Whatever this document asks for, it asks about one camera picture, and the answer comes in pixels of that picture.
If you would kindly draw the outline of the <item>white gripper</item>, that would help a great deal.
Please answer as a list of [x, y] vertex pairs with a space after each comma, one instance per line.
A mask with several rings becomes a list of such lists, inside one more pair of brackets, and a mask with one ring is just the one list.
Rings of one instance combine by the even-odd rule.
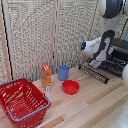
[[90, 62], [89, 62], [89, 65], [92, 66], [93, 68], [97, 68], [100, 66], [102, 62], [101, 61], [97, 61], [97, 60], [94, 60], [92, 59]]

